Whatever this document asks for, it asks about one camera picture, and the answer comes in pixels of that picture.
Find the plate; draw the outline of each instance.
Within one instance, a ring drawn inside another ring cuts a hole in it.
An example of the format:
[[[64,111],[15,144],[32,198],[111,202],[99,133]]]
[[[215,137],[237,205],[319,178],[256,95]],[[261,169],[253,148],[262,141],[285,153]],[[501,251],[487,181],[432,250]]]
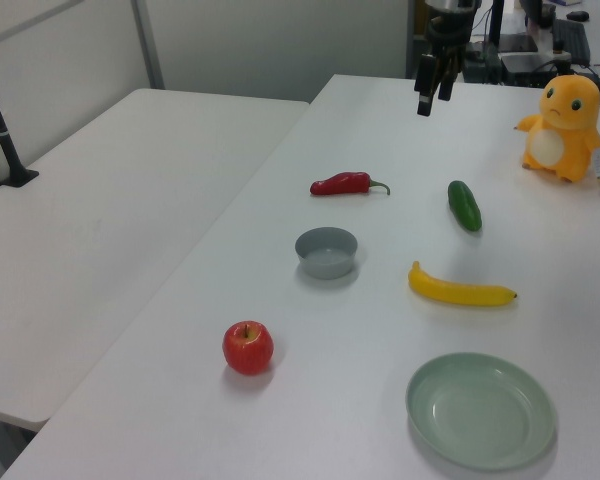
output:
[[[406,402],[424,441],[471,468],[521,467],[542,455],[555,435],[555,410],[538,382],[489,355],[431,360],[411,378]]]

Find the apple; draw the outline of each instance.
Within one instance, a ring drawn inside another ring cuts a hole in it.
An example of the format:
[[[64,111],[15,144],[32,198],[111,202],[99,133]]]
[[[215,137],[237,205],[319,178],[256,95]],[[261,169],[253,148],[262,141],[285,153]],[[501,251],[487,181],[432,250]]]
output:
[[[238,322],[224,334],[222,351],[227,363],[243,375],[264,371],[273,355],[273,339],[267,328],[253,320]]]

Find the green cucumber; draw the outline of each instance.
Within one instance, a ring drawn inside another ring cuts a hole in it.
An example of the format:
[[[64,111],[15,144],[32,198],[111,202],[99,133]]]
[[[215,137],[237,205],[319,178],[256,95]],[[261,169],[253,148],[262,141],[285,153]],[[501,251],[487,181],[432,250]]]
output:
[[[477,232],[482,228],[480,209],[469,187],[460,180],[449,184],[449,206],[460,225],[470,232]]]

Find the wall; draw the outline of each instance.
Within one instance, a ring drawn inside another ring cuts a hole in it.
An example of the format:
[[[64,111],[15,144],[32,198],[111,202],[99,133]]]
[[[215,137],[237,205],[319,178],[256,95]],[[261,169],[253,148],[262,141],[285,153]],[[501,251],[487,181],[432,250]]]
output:
[[[312,101],[335,73],[404,78],[410,0],[139,0],[167,89]]]
[[[0,108],[25,165],[148,86],[130,0],[85,0],[0,42]]]
[[[45,20],[82,0],[0,1],[0,41]]]

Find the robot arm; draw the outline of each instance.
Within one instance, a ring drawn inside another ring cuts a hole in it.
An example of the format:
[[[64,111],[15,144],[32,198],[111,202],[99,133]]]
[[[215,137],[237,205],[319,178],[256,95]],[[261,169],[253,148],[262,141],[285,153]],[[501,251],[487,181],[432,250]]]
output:
[[[425,3],[429,6],[429,18],[424,37],[431,44],[431,52],[420,58],[415,90],[420,93],[418,115],[428,117],[438,86],[440,100],[451,98],[482,0],[425,0]]]

